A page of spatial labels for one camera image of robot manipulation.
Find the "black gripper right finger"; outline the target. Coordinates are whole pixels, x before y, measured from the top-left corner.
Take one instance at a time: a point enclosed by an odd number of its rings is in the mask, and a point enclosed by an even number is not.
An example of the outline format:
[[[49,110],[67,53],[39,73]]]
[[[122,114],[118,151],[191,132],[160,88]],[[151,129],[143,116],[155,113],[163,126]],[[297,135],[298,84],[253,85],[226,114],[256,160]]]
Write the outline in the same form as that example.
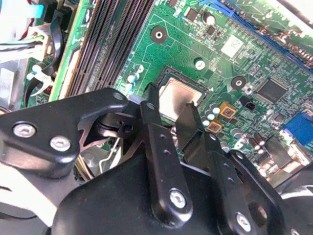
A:
[[[176,121],[179,149],[187,165],[208,171],[217,225],[222,235],[286,235],[288,227],[269,183],[241,152],[224,152],[205,130],[193,103]]]

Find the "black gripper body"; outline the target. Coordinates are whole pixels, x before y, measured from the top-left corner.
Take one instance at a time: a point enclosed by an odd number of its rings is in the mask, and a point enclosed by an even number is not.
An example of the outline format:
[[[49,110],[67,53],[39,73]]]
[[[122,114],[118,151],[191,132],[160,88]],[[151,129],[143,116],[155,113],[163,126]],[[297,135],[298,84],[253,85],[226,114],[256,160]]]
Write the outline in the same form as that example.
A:
[[[53,235],[217,235],[227,227],[222,189],[232,162],[206,154],[211,173],[182,165],[174,150],[136,151],[60,203]]]

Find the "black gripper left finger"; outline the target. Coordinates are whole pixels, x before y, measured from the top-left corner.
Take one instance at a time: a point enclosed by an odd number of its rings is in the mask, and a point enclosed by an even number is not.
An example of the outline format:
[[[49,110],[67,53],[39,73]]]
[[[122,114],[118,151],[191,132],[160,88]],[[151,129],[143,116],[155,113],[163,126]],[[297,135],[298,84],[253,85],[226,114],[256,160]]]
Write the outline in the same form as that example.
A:
[[[128,103],[122,93],[104,88],[4,114],[0,162],[43,178],[66,177],[80,152],[93,143],[90,131],[96,120],[123,113]],[[144,145],[152,211],[163,224],[181,226],[190,219],[193,204],[170,131],[161,124],[154,85],[134,112],[136,136],[126,157]]]

